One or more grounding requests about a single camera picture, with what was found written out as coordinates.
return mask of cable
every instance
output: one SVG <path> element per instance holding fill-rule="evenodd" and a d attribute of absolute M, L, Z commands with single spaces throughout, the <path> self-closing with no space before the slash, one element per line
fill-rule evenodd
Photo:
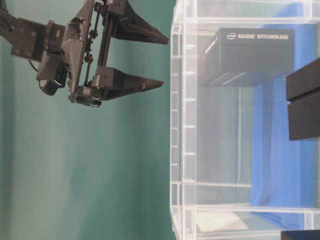
<path fill-rule="evenodd" d="M 31 67 L 33 68 L 33 70 L 35 70 L 36 72 L 38 72 L 38 69 L 36 69 L 35 65 L 32 63 L 32 61 L 28 60 Z"/>

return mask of robotic arm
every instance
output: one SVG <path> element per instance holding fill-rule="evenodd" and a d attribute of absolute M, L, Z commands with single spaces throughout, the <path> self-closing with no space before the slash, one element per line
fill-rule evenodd
<path fill-rule="evenodd" d="M 91 28 L 96 12 L 94 28 Z M 98 36 L 99 19 L 103 33 L 95 76 L 89 81 L 93 62 L 91 45 Z M 162 81 L 125 74 L 107 67 L 111 37 L 167 45 L 169 40 L 155 27 L 139 17 L 127 0 L 85 0 L 77 15 L 67 24 L 50 20 L 43 25 L 15 18 L 0 0 L 0 35 L 11 45 L 11 54 L 39 62 L 36 79 L 40 89 L 53 96 L 58 89 L 69 87 L 72 103 L 98 108 L 102 101 L 152 90 Z M 83 63 L 87 63 L 84 83 L 80 85 Z"/>

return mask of transparent plastic container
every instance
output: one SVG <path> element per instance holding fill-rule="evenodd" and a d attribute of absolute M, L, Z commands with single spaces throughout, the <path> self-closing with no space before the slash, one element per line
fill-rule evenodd
<path fill-rule="evenodd" d="M 317 139 L 289 140 L 285 85 L 318 58 L 319 21 L 317 0 L 177 0 L 170 211 L 178 240 L 280 240 L 281 231 L 320 229 L 320 148 Z"/>

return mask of blue cloth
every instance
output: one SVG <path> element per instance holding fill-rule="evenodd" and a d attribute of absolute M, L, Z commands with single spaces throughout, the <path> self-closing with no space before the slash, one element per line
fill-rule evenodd
<path fill-rule="evenodd" d="M 302 3 L 275 17 L 302 17 Z M 317 58 L 315 24 L 270 24 L 263 28 L 294 30 L 294 69 Z M 280 208 L 316 205 L 317 144 L 289 141 L 288 102 L 283 77 L 258 85 L 253 97 L 253 163 L 250 204 Z M 302 230 L 303 214 L 255 213 L 285 230 Z"/>

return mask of black box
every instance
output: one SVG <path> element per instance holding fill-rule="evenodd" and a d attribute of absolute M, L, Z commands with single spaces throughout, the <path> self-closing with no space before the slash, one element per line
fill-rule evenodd
<path fill-rule="evenodd" d="M 320 240 L 320 230 L 282 231 L 281 240 Z"/>
<path fill-rule="evenodd" d="M 200 54 L 199 83 L 252 87 L 294 70 L 294 31 L 220 28 Z"/>
<path fill-rule="evenodd" d="M 285 79 L 290 140 L 320 137 L 320 59 Z"/>

